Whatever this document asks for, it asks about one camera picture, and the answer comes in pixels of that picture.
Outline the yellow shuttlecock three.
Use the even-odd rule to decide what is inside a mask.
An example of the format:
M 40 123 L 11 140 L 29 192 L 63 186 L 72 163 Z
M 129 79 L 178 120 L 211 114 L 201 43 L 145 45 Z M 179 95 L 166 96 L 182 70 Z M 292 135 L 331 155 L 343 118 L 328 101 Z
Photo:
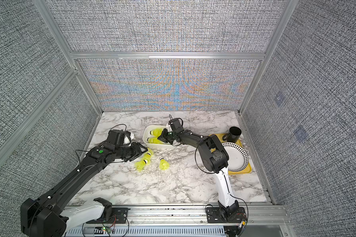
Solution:
M 148 155 L 150 158 L 152 158 L 153 154 L 154 154 L 153 151 L 150 148 L 148 148 L 148 150 L 147 150 L 145 155 Z

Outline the yellow shuttlecock four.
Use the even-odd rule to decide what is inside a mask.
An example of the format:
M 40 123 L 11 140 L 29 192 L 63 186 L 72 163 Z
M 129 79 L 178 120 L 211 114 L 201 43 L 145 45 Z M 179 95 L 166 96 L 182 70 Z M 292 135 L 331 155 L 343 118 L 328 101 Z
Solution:
M 134 164 L 137 171 L 141 172 L 146 166 L 150 165 L 151 157 L 145 156 Z

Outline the white plastic storage box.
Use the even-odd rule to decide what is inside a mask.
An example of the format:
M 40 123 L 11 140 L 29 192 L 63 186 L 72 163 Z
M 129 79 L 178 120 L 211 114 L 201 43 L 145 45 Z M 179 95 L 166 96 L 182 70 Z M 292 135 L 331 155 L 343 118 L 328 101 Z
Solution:
M 169 149 L 174 149 L 176 146 L 178 145 L 170 145 L 170 144 L 150 144 L 147 142 L 147 138 L 149 137 L 154 137 L 150 134 L 150 132 L 153 130 L 153 129 L 156 129 L 156 128 L 167 128 L 165 125 L 149 125 L 145 131 L 144 131 L 144 134 L 143 134 L 143 142 L 147 145 L 147 147 L 149 147 L 150 149 L 160 149 L 160 150 L 169 150 Z

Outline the yellow shuttlecock eight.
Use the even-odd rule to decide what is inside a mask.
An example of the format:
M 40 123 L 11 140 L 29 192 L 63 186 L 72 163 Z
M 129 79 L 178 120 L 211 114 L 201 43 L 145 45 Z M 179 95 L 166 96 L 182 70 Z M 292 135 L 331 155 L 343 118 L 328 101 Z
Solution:
M 161 158 L 159 168 L 160 170 L 168 170 L 170 168 L 170 164 L 164 158 Z

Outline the yellow shuttlecock two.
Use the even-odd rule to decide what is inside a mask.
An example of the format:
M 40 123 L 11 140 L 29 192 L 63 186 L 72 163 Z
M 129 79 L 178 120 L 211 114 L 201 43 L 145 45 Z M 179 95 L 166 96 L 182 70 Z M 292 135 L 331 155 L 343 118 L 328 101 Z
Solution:
M 160 141 L 157 137 L 149 137 L 147 138 L 147 142 L 150 144 L 165 144 L 164 142 Z

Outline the yellow shuttlecock one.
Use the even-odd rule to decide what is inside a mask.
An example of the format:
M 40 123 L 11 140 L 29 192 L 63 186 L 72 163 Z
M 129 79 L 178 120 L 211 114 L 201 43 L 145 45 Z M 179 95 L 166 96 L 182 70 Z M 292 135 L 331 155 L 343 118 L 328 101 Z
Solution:
M 162 132 L 163 132 L 163 128 L 156 128 L 156 129 L 153 129 L 150 134 L 154 137 L 159 137 L 161 136 Z

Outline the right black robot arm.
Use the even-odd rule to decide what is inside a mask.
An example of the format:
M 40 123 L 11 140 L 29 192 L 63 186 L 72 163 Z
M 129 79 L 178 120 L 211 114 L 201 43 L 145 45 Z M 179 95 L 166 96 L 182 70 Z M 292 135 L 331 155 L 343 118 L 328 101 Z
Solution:
M 218 191 L 219 215 L 224 221 L 232 220 L 239 210 L 239 203 L 233 196 L 228 177 L 229 156 L 216 135 L 202 136 L 190 130 L 180 133 L 164 129 L 158 140 L 173 144 L 178 142 L 189 145 L 199 152 L 202 163 L 206 168 L 205 173 L 214 176 L 216 189 Z

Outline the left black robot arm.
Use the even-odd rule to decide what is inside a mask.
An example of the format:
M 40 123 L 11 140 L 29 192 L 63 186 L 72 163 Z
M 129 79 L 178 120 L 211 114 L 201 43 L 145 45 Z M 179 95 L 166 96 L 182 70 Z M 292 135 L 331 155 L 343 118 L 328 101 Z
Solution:
M 64 216 L 64 208 L 96 174 L 116 159 L 133 161 L 148 151 L 138 142 L 128 146 L 105 143 L 89 150 L 81 164 L 37 199 L 27 199 L 20 208 L 21 232 L 29 237 L 61 237 L 73 228 L 73 216 Z

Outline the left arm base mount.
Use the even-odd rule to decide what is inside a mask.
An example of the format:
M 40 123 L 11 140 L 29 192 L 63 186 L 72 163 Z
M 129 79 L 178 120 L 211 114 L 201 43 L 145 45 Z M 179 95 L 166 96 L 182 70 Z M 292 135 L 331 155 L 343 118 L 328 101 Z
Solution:
M 126 207 L 113 207 L 111 212 L 104 212 L 104 214 L 96 220 L 91 220 L 87 224 L 126 224 L 129 209 Z

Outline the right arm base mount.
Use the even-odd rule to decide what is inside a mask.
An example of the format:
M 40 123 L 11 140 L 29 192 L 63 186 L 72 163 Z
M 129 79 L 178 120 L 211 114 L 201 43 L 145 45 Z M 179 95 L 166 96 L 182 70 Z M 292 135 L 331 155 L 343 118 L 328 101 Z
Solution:
M 243 223 L 247 220 L 247 215 L 243 207 L 235 208 L 223 208 L 213 207 L 208 205 L 205 207 L 205 213 L 207 216 L 207 222 L 211 224 L 216 223 Z

